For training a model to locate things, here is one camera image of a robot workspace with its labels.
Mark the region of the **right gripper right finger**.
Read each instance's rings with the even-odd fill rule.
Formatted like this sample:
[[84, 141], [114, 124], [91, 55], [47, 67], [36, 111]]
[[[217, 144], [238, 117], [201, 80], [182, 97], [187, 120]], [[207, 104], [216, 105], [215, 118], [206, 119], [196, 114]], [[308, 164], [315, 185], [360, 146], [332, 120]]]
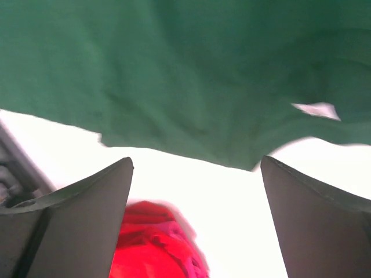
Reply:
[[369, 278], [370, 200], [270, 156], [260, 168], [288, 277]]

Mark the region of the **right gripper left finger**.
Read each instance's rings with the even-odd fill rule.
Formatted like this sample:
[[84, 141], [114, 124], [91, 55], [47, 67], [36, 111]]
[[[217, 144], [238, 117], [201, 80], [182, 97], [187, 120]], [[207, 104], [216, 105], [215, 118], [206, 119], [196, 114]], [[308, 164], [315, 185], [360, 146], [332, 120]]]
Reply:
[[1, 208], [1, 276], [106, 278], [130, 191], [123, 158], [48, 195]]

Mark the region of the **green t shirt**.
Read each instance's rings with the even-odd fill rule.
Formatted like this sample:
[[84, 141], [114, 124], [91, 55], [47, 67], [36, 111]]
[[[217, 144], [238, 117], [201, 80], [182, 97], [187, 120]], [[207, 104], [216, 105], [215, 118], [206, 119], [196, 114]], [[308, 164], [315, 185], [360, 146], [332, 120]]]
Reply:
[[2, 1], [1, 108], [251, 170], [370, 143], [369, 1]]

